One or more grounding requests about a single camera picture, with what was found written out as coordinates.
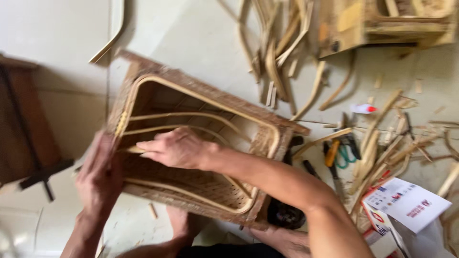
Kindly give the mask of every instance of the woven rattan box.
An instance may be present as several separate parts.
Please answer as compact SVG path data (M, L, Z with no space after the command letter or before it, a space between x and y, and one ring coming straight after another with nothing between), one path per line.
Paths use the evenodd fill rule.
M205 140L281 160L293 133L309 129L220 91L180 70L125 50L130 61L107 129L117 138L123 191L192 213L266 229L269 198L258 188L211 171L168 168L128 150L157 133L188 125Z

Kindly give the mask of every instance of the black pants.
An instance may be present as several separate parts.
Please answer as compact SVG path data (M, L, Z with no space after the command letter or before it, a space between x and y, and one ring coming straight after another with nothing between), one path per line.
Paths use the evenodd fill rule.
M227 245L217 244L211 247L185 247L177 258L285 258L276 249L265 244Z

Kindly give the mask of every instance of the red cap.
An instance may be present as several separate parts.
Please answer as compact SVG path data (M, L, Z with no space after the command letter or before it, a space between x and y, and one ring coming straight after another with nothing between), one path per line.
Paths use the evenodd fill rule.
M367 108L367 111L368 111L368 112L373 112L373 111L376 111L376 110L378 110L378 109L377 109L376 107L372 107L372 106L369 106L369 107Z

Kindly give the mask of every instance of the white floor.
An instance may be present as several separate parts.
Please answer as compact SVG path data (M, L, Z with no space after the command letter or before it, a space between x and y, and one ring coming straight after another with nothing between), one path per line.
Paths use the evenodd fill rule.
M123 60L105 56L97 66L88 60L117 30L119 0L58 1L2 0L0 8L0 51L36 61L42 65L36 83L45 113L57 143L66 157L79 158L94 132L107 118L127 69ZM236 9L236 1L228 1ZM248 67L236 35L235 22L213 0L132 0L127 6L128 26L116 47L180 68L229 93L257 103L257 86ZM254 17L249 26L258 31ZM343 99L324 112L318 106L343 80L349 54L326 58L330 67L330 86L322 92L307 115L304 125L313 131L310 139L331 133L321 123L336 123L342 111L351 103L366 103L375 98L382 107L385 99L397 88L419 101L409 109L413 125L424 125L430 119L458 121L459 45L448 45L416 52L399 60L394 49L359 49L356 71ZM374 89L375 79L384 73L380 89ZM315 67L306 61L298 77L292 81L296 106L308 99ZM423 92L414 90L416 79L422 80ZM433 111L440 106L439 114ZM290 117L288 105L280 103L277 113ZM381 123L386 129L388 120ZM365 127L363 119L359 125ZM453 133L453 144L459 147L459 133ZM442 141L430 147L432 155L446 154ZM318 149L304 154L332 184L328 170L322 166ZM402 179L435 192L446 178L451 160L420 166L412 162ZM340 170L344 179L350 169ZM49 204L41 185L16 194L0 196L0 230L12 243L0 241L0 252L14 246L21 257L57 257L73 228L81 207L73 186L71 171L51 178L56 201ZM162 204L155 203L159 218L152 220L148 201L123 194L104 230L104 254L113 257L138 244L159 243L170 239L171 228ZM240 234L236 225L213 222L200 236L204 242L218 242L225 231Z

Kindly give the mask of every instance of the hand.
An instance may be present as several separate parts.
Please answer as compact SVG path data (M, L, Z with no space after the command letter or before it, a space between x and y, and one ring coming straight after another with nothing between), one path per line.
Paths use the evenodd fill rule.
M112 135L96 133L75 185L83 203L82 215L107 219L121 194L123 177L112 159Z
M206 155L215 143L203 141L188 126L164 134L155 135L151 141L138 142L137 147L146 150L141 157L150 158L168 167L200 169Z

